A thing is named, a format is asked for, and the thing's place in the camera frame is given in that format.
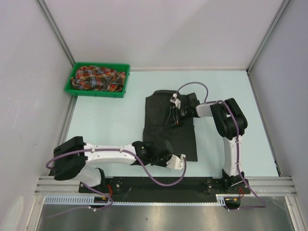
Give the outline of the black pinstripe long sleeve shirt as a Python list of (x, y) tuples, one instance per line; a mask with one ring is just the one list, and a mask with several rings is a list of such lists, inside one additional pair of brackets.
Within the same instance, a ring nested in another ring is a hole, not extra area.
[[(181, 125), (164, 128), (164, 123), (169, 115), (170, 102), (174, 90), (156, 90), (145, 98), (145, 121), (142, 138), (143, 141), (154, 143), (158, 151), (172, 147), (175, 154), (185, 154), (187, 161), (197, 162), (197, 145), (192, 117), (182, 121)], [(178, 98), (184, 104), (183, 107), (192, 107), (198, 102), (195, 93), (188, 95), (178, 94)]]

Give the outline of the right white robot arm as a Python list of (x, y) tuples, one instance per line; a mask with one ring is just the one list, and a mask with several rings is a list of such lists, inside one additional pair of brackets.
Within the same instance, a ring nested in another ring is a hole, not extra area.
[(205, 181), (207, 192), (230, 193), (243, 196), (247, 187), (241, 164), (241, 142), (248, 122), (234, 98), (200, 103), (196, 94), (191, 93), (183, 99), (174, 93), (170, 99), (170, 112), (165, 128), (179, 126), (185, 119), (211, 117), (218, 134), (223, 138), (224, 167), (220, 179)]

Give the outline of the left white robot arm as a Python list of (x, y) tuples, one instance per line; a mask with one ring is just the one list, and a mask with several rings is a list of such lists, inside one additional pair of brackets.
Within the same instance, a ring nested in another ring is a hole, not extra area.
[(82, 136), (76, 136), (53, 150), (54, 157), (78, 151), (59, 158), (53, 163), (54, 179), (58, 181), (76, 179), (90, 186), (95, 192), (106, 188), (103, 170), (95, 167), (98, 164), (123, 164), (128, 166), (155, 165), (168, 167), (172, 158), (169, 150), (160, 150), (153, 142), (135, 141), (124, 146), (99, 146), (85, 143)]

